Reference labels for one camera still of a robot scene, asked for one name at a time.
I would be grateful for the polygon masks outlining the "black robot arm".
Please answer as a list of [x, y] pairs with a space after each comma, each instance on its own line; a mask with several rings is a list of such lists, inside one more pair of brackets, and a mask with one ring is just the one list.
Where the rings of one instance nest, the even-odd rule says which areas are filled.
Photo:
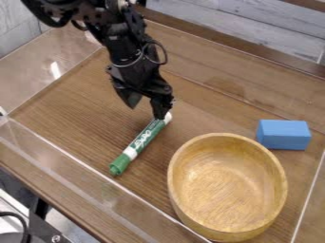
[[146, 33], [144, 15], [132, 0], [21, 0], [51, 28], [71, 24], [107, 48], [113, 87], [134, 108], [149, 98], [153, 114], [164, 119], [173, 107], [173, 88], [161, 74], [168, 63], [164, 45]]

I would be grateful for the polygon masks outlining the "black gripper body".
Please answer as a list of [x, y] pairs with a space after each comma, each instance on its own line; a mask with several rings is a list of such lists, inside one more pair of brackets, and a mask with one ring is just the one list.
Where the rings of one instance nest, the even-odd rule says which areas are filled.
[[109, 47], [111, 65], [107, 72], [113, 77], [113, 84], [122, 84], [136, 90], [150, 100], [158, 96], [173, 95], [173, 88], [161, 74], [161, 52], [166, 53], [161, 44], [145, 44], [141, 47]]

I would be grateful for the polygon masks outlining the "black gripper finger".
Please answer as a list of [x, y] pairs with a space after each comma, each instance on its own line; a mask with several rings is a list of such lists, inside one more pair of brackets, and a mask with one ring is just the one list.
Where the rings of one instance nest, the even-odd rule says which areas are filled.
[[164, 120], [166, 113], [173, 108], [174, 96], [173, 95], [158, 96], [152, 99], [150, 103], [153, 107], [154, 117], [158, 120]]
[[134, 109], [138, 106], [142, 95], [137, 93], [136, 90], [133, 90], [130, 87], [126, 87], [122, 84], [114, 84], [113, 86], [122, 101], [132, 109]]

